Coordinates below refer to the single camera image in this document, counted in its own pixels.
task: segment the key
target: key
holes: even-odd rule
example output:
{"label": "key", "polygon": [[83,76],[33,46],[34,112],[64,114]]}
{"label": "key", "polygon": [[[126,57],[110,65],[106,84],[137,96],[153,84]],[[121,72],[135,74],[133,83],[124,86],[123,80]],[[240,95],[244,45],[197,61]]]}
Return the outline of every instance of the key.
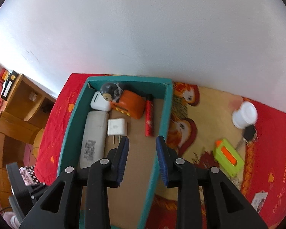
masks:
{"label": "key", "polygon": [[254,140],[257,140],[257,131],[255,129],[255,126],[254,125],[247,126],[243,130],[243,138],[238,142],[235,150],[238,150],[243,145],[243,143],[249,143]]}

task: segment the white charger plug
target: white charger plug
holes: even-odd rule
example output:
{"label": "white charger plug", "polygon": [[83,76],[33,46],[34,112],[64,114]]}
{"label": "white charger plug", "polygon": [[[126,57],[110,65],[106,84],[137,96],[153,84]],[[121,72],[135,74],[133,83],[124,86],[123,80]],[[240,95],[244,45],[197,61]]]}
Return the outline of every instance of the white charger plug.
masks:
{"label": "white charger plug", "polygon": [[119,136],[119,142],[121,140],[121,136],[127,135],[127,122],[124,118],[118,119],[109,119],[108,127],[107,127],[107,135],[113,136],[113,144],[115,143],[115,135]]}

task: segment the black chair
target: black chair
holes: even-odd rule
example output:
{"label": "black chair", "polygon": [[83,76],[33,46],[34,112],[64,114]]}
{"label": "black chair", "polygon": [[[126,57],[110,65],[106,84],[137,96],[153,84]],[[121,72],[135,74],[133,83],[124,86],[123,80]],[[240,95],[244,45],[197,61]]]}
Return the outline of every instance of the black chair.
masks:
{"label": "black chair", "polygon": [[17,163],[6,165],[13,195],[8,197],[12,210],[21,223],[34,204],[46,191],[45,183],[25,186]]}

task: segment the wooden furniture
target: wooden furniture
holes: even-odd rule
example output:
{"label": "wooden furniture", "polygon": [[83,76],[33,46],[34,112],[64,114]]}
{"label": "wooden furniture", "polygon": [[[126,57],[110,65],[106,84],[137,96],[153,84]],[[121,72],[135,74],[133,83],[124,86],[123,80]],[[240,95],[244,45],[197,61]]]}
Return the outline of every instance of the wooden furniture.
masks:
{"label": "wooden furniture", "polygon": [[0,110],[0,203],[9,207],[11,186],[5,166],[17,162],[24,166],[26,144],[34,144],[36,135],[45,128],[49,109],[55,99],[20,74]]}

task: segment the orange circle pattern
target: orange circle pattern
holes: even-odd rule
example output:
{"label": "orange circle pattern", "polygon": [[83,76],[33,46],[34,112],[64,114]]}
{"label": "orange circle pattern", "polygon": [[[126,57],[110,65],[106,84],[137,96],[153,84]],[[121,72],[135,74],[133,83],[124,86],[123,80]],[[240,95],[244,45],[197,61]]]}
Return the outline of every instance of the orange circle pattern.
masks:
{"label": "orange circle pattern", "polygon": [[250,186],[250,180],[253,171],[254,143],[246,144],[246,161],[244,168],[244,180],[241,187],[241,193],[246,197]]}

